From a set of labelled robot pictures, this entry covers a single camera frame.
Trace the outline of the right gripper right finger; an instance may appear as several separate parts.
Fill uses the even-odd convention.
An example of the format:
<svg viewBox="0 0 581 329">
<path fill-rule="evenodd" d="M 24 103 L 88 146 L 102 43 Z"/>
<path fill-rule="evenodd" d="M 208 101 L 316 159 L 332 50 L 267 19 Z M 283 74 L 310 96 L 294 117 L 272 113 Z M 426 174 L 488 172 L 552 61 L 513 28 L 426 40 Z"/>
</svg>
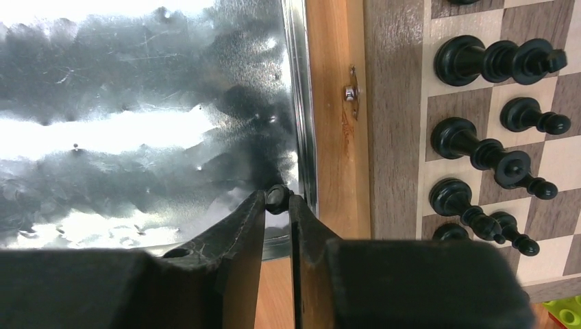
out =
<svg viewBox="0 0 581 329">
<path fill-rule="evenodd" d="M 342 239 L 288 201 L 296 328 L 533 328 L 499 251 L 472 240 Z"/>
</svg>

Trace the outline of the silver tray black pieces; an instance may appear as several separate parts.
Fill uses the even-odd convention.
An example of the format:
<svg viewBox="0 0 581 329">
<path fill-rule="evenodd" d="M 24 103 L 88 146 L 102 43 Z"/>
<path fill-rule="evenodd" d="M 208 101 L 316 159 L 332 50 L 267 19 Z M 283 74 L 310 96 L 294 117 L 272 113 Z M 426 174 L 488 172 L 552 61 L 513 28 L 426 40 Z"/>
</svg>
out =
<svg viewBox="0 0 581 329">
<path fill-rule="evenodd" d="M 2 1 L 1 248 L 163 254 L 318 209 L 305 1 Z"/>
</svg>

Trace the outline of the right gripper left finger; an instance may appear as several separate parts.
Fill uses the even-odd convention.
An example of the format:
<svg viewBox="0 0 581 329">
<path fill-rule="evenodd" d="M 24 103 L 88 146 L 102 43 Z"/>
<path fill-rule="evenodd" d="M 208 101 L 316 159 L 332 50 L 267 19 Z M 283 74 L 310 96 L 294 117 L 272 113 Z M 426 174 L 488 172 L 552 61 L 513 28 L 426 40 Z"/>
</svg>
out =
<svg viewBox="0 0 581 329">
<path fill-rule="evenodd" d="M 265 195 L 155 257 L 129 249 L 1 252 L 2 328 L 253 328 Z"/>
</svg>

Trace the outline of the wooden chessboard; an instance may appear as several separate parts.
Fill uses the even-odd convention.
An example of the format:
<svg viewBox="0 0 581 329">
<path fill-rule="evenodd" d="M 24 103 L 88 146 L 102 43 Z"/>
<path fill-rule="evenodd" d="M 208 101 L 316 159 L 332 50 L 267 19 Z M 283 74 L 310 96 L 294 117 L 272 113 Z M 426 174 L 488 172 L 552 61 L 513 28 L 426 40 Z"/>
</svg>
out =
<svg viewBox="0 0 581 329">
<path fill-rule="evenodd" d="M 580 294 L 580 2 L 365 1 L 373 235 L 464 223 Z"/>
</svg>

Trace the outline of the red yellow blue block toy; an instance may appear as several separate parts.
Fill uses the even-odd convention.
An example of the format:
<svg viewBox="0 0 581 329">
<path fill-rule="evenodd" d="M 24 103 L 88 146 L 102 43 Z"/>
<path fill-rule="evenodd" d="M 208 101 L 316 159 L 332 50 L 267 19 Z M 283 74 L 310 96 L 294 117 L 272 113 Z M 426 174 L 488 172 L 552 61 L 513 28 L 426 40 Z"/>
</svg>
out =
<svg viewBox="0 0 581 329">
<path fill-rule="evenodd" d="M 580 329 L 580 296 L 543 302 L 549 317 L 561 328 Z"/>
</svg>

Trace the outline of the black pawn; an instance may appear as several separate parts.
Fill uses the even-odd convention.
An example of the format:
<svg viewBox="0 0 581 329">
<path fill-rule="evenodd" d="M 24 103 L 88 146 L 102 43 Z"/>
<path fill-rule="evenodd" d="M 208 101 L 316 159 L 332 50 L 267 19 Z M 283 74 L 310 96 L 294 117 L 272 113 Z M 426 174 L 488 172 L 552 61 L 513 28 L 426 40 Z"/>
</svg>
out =
<svg viewBox="0 0 581 329">
<path fill-rule="evenodd" d="M 485 47 L 479 38 L 462 35 L 441 45 L 434 57 L 436 76 L 450 86 L 466 86 L 478 77 L 490 83 L 513 79 L 518 84 L 531 85 L 567 65 L 565 50 L 553 48 L 542 38 L 522 45 L 500 40 Z"/>
<path fill-rule="evenodd" d="M 276 184 L 266 193 L 266 210 L 272 215 L 280 215 L 289 209 L 290 197 L 294 194 L 287 186 Z"/>
</svg>

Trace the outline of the black chess piece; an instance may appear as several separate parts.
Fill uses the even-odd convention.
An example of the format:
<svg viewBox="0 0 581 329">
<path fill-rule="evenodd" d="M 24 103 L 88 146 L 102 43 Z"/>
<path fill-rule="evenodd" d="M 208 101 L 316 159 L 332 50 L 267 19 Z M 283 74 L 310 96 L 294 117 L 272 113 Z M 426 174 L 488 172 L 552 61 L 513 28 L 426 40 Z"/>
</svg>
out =
<svg viewBox="0 0 581 329">
<path fill-rule="evenodd" d="M 439 226 L 432 236 L 435 241 L 469 240 L 469 233 L 457 223 L 444 223 Z"/>
<path fill-rule="evenodd" d="M 503 189 L 523 188 L 542 200 L 558 194 L 555 184 L 531 174 L 532 160 L 526 152 L 508 151 L 494 138 L 480 140 L 475 125 L 467 119 L 450 117 L 440 121 L 432 130 L 430 144 L 443 158 L 467 156 L 473 168 L 492 171 L 494 181 Z"/>
<path fill-rule="evenodd" d="M 569 117 L 555 112 L 542 112 L 539 102 L 531 97 L 511 99 L 502 108 L 499 120 L 511 132 L 523 132 L 534 127 L 542 133 L 561 135 L 571 127 Z"/>
<path fill-rule="evenodd" d="M 436 214 L 458 216 L 461 224 L 470 227 L 478 238 L 504 244 L 506 238 L 499 222 L 486 215 L 481 207 L 472 205 L 471 198 L 470 186 L 458 178 L 438 181 L 429 193 L 429 202 Z"/>
<path fill-rule="evenodd" d="M 491 214 L 491 217 L 500 224 L 502 236 L 510 241 L 512 247 L 521 254 L 524 256 L 536 256 L 540 252 L 541 248 L 535 240 L 526 234 L 520 233 L 514 216 L 504 211 L 497 211 Z"/>
</svg>

